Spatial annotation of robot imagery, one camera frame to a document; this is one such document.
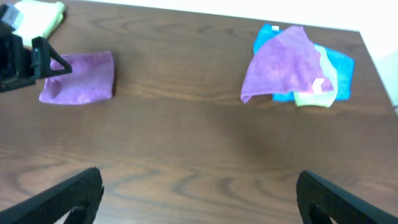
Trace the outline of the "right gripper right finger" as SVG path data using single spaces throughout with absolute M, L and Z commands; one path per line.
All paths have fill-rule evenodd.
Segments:
M 304 170 L 296 183 L 297 205 L 304 224 L 396 224 L 397 217 Z

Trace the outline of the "purple microfiber cloth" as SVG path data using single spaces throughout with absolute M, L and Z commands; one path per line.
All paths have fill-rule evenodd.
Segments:
M 110 51 L 65 54 L 72 72 L 45 79 L 39 95 L 43 103 L 85 105 L 113 97 L 114 59 Z

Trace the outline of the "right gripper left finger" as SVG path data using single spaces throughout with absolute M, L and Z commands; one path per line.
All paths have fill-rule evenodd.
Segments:
M 104 193 L 100 170 L 91 167 L 1 212 L 1 223 L 93 223 Z

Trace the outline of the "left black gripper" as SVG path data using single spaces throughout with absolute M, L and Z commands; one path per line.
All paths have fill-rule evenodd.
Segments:
M 52 70 L 51 60 L 63 69 Z M 72 72 L 66 62 L 43 37 L 32 39 L 32 51 L 26 49 L 22 38 L 1 36 L 1 93 L 35 85 L 35 80 Z

